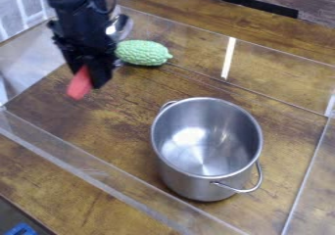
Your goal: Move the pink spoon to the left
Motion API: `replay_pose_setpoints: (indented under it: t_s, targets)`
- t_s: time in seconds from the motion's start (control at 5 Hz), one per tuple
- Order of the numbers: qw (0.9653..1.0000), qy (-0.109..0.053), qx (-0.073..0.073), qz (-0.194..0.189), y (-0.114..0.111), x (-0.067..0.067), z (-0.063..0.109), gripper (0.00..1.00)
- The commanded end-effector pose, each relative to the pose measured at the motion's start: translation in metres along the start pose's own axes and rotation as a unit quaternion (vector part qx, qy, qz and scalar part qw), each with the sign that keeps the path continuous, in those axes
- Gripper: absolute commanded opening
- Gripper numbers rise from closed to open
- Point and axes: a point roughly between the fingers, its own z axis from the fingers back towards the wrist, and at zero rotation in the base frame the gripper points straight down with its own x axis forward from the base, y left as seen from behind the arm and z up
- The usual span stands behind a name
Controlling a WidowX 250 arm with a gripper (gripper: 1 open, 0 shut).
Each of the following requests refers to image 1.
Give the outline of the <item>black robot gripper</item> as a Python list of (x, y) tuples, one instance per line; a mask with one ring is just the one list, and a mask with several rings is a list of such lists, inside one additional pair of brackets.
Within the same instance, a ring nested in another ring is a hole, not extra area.
[[(69, 70), (76, 74), (88, 57), (98, 57), (110, 46), (104, 30), (110, 22), (112, 7), (105, 0), (48, 0), (57, 19), (48, 23), (53, 41), (62, 53)], [(110, 58), (89, 59), (89, 75), (94, 89), (112, 79)]]

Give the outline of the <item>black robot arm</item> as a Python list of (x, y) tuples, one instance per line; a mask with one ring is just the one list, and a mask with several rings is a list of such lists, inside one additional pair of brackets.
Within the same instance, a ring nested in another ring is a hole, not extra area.
[(110, 23), (105, 0), (46, 0), (56, 19), (46, 26), (70, 72), (88, 68), (92, 86), (98, 89), (112, 79), (116, 41), (105, 33)]

